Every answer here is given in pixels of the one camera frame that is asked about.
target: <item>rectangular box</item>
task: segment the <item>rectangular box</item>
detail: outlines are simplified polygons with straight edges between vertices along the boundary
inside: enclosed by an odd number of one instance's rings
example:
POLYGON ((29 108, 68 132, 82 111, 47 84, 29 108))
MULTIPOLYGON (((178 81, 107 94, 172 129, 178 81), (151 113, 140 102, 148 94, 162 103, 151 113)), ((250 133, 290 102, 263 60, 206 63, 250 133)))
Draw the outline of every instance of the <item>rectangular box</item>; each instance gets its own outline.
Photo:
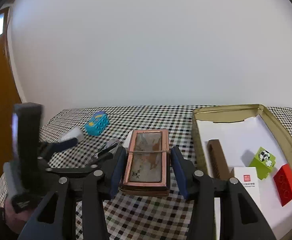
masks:
POLYGON ((169 166, 168 130, 135 130, 121 190, 131 195, 168 196, 169 166))

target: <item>black tool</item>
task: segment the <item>black tool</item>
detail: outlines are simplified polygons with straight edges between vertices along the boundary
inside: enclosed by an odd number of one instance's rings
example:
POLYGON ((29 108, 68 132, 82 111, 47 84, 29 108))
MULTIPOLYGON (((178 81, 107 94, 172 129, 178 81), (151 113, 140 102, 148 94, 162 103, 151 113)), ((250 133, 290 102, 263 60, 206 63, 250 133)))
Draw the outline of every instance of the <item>black tool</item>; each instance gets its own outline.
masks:
POLYGON ((52 155, 75 146, 78 140, 39 143, 41 114, 38 104, 14 107, 14 158, 3 168, 8 197, 16 213, 36 208, 18 239, 76 239, 75 208, 79 201, 85 239, 109 239, 102 201, 118 192, 126 163, 125 148, 111 142, 84 168, 51 168, 48 162, 52 155))
POLYGON ((261 211, 236 178, 213 179, 171 149, 172 167, 181 195, 195 200, 187 240, 215 239, 214 198, 220 198, 220 240, 276 240, 261 211))

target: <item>glass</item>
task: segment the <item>glass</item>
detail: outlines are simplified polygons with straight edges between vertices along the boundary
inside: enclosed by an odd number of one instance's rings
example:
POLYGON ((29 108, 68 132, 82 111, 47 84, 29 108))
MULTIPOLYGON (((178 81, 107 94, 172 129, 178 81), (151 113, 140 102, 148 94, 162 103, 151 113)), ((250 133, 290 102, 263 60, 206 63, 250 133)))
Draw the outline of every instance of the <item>glass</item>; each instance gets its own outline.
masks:
MULTIPOLYGON (((162 133, 138 133, 135 152, 162 150, 162 133)), ((129 180, 133 182, 160 182, 162 153, 134 153, 129 180)))

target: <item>blue gripper pad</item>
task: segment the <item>blue gripper pad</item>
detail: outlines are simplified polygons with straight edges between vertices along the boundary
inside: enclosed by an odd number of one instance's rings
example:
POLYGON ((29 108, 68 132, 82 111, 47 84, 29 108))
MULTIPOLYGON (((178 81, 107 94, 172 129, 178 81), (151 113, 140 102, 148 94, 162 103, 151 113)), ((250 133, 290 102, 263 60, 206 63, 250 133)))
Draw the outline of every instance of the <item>blue gripper pad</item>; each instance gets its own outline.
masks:
POLYGON ((118 192, 118 186, 126 164, 126 149, 122 146, 117 148, 114 157, 105 161, 102 171, 105 173, 105 184, 108 187, 109 198, 112 199, 118 192))
POLYGON ((85 130, 89 135, 100 135, 109 124, 109 119, 105 111, 96 112, 93 117, 85 124, 85 130))
POLYGON ((172 167, 177 180, 179 193, 184 199, 193 199, 193 195, 198 192, 198 188, 193 182, 195 166, 189 160, 185 160, 177 146, 171 149, 172 167))

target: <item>checkered tablecloth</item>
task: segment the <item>checkered tablecloth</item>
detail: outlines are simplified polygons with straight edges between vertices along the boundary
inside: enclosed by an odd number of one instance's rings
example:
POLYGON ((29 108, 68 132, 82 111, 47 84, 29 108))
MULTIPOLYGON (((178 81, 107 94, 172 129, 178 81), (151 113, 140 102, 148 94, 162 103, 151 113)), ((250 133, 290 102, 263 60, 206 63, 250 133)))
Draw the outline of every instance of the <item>checkered tablecloth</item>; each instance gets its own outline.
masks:
MULTIPOLYGON (((63 110, 41 129, 40 140, 54 142, 74 126, 79 126, 85 140, 76 147, 55 153, 51 167, 85 166, 108 140, 118 138, 122 143, 131 130, 168 129, 169 146, 178 145, 184 158, 196 165, 191 138, 192 110, 205 106, 126 106, 63 110), (89 136, 85 123, 98 110, 106 111, 110 125, 97 137, 89 136)), ((292 135, 292 108, 268 107, 292 135)), ((110 239, 186 239, 193 202, 186 202, 178 192, 173 170, 169 197, 138 197, 119 192, 112 201, 104 201, 104 211, 110 239)), ((7 194, 5 176, 0 179, 0 204, 7 194)), ((76 238, 83 239, 82 203, 76 207, 76 238)))

